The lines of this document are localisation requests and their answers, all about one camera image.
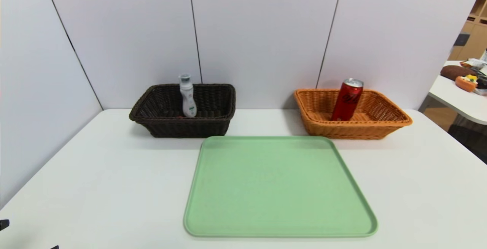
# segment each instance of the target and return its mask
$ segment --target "red can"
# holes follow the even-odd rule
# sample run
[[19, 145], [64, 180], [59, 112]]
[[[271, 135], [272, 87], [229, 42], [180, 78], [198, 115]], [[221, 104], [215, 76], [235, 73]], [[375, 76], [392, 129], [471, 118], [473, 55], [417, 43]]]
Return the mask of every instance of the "red can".
[[352, 118], [358, 100], [364, 88], [364, 82], [348, 78], [341, 84], [338, 98], [333, 110], [332, 121], [348, 121]]

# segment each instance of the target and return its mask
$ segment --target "tray rim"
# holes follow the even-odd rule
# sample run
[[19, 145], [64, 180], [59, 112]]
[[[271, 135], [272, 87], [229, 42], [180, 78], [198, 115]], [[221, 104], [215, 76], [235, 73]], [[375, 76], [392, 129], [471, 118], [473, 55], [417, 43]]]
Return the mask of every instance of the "tray rim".
[[[346, 233], [342, 234], [342, 235], [301, 235], [301, 234], [299, 234], [299, 235], [288, 235], [288, 234], [286, 234], [286, 235], [268, 235], [268, 234], [262, 234], [262, 235], [258, 235], [258, 234], [257, 235], [248, 235], [248, 234], [242, 234], [242, 235], [207, 235], [207, 234], [198, 234], [197, 232], [191, 230], [190, 226], [188, 224], [188, 209], [190, 206], [190, 201], [193, 197], [193, 189], [194, 189], [194, 185], [195, 185], [196, 178], [197, 178], [198, 167], [200, 166], [200, 162], [201, 162], [201, 157], [202, 157], [204, 145], [210, 140], [220, 140], [220, 139], [223, 139], [223, 140], [242, 140], [242, 139], [256, 139], [256, 138], [261, 139], [261, 140], [271, 140], [271, 139], [275, 140], [276, 138], [279, 138], [281, 140], [295, 140], [296, 138], [309, 138], [309, 139], [315, 139], [315, 140], [323, 140], [323, 141], [329, 143], [332, 150], [335, 153], [335, 156], [339, 160], [339, 163], [341, 164], [343, 171], [345, 172], [346, 176], [348, 177], [351, 185], [353, 186], [353, 188], [355, 190], [355, 193], [360, 198], [360, 201], [362, 202], [362, 204], [363, 204], [363, 206], [367, 212], [367, 215], [369, 216], [369, 218], [371, 220], [372, 226], [371, 226], [371, 229], [369, 230], [369, 232], [365, 232], [361, 235], [350, 235], [350, 234], [346, 234]], [[343, 160], [340, 153], [336, 149], [336, 146], [332, 142], [332, 140], [325, 138], [323, 136], [306, 136], [306, 135], [302, 135], [302, 136], [211, 136], [211, 137], [206, 138], [201, 144], [200, 154], [198, 155], [198, 161], [196, 162], [196, 166], [194, 169], [193, 180], [191, 181], [191, 188], [189, 190], [188, 200], [186, 201], [186, 207], [185, 207], [185, 212], [184, 212], [184, 216], [183, 216], [183, 225], [184, 225], [184, 229], [186, 230], [186, 232], [190, 235], [193, 235], [194, 237], [214, 237], [214, 238], [215, 237], [216, 238], [232, 238], [232, 237], [245, 237], [245, 238], [360, 238], [360, 237], [369, 237], [369, 236], [374, 235], [379, 228], [379, 222], [377, 221], [376, 215], [372, 211], [372, 208], [370, 207], [369, 203], [367, 202], [367, 199], [365, 198], [362, 191], [360, 190], [360, 187], [358, 186], [357, 182], [353, 178], [352, 173], [350, 172], [350, 170], [346, 166], [345, 161]]]

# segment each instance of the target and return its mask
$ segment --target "plastic bottle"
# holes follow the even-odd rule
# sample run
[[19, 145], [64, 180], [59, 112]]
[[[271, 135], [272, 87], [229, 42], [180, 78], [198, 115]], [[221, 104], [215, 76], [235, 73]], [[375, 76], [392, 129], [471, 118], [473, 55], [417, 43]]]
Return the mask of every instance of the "plastic bottle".
[[191, 83], [191, 75], [181, 74], [179, 76], [179, 90], [183, 95], [183, 113], [186, 117], [192, 118], [196, 116], [196, 104], [193, 99], [193, 83]]

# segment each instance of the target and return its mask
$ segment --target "plastic tray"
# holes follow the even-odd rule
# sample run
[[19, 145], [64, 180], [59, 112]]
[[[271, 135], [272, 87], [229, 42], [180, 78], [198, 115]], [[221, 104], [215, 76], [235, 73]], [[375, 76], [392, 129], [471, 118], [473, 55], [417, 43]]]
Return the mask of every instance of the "plastic tray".
[[363, 237], [377, 220], [319, 136], [206, 139], [184, 216], [206, 237]]

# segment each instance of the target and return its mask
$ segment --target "white table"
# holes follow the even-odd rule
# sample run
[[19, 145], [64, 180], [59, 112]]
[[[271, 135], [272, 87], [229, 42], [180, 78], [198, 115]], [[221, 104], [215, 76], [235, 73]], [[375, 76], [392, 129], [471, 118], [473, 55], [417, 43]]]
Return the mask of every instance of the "white table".
[[[195, 238], [183, 228], [202, 139], [100, 113], [0, 211], [0, 248], [486, 248], [487, 166], [423, 114], [383, 140], [334, 140], [377, 219], [368, 238]], [[237, 110], [227, 135], [304, 135], [295, 110]]]
[[[460, 65], [460, 61], [446, 61], [445, 65]], [[455, 85], [455, 82], [438, 75], [428, 93], [440, 103], [452, 108], [458, 114], [470, 121], [487, 125], [487, 97], [473, 92], [467, 92]], [[426, 100], [420, 111], [428, 105]]]

